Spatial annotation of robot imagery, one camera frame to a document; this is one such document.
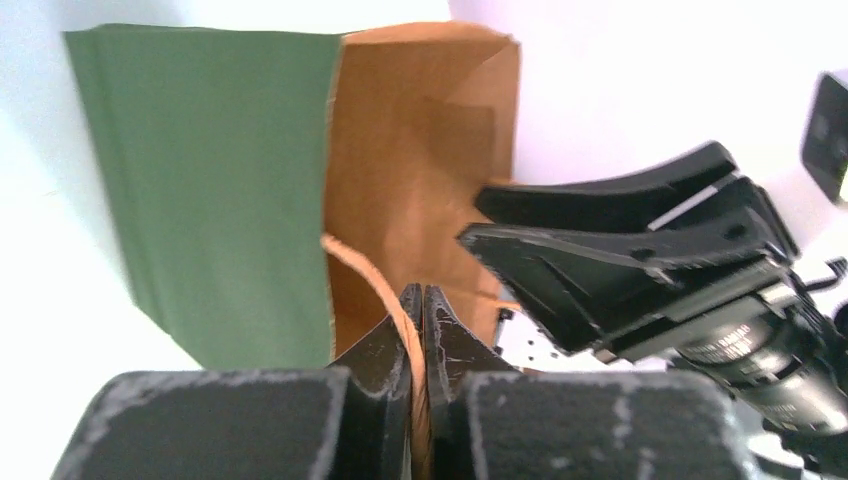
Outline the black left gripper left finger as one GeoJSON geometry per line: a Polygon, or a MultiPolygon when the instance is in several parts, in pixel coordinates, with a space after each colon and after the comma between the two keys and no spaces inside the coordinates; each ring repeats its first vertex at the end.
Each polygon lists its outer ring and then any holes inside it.
{"type": "Polygon", "coordinates": [[[325,368],[129,372],[57,479],[409,479],[411,367],[391,319],[325,368]]]}

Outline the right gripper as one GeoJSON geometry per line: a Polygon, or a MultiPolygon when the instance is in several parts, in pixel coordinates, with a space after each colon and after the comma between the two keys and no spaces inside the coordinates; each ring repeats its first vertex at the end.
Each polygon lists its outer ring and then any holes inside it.
{"type": "Polygon", "coordinates": [[[847,429],[847,337],[811,294],[838,284],[837,258],[814,282],[767,192],[728,175],[643,233],[473,223],[459,243],[567,353],[605,363],[675,350],[777,429],[847,429]]]}

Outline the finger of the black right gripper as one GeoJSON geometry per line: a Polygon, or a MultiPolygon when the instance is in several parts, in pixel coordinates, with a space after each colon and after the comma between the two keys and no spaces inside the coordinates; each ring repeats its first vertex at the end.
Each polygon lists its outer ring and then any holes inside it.
{"type": "Polygon", "coordinates": [[[474,206],[498,224],[585,232],[641,233],[672,208],[737,169],[716,141],[657,167],[611,179],[558,185],[486,185],[474,206]]]}

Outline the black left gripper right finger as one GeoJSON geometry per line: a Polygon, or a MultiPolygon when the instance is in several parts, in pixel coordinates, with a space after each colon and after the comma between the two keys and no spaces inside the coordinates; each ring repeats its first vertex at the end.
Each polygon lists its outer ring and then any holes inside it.
{"type": "Polygon", "coordinates": [[[757,479],[728,398],[686,371],[524,374],[422,292],[437,479],[757,479]]]}

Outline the green paper bag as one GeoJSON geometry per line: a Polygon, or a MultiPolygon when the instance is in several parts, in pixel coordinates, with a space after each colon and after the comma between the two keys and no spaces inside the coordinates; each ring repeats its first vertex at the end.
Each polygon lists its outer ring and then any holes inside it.
{"type": "Polygon", "coordinates": [[[499,283],[455,237],[511,173],[518,43],[464,22],[105,24],[64,42],[134,303],[195,371],[322,369],[391,319],[414,478],[424,286],[494,334],[499,283]]]}

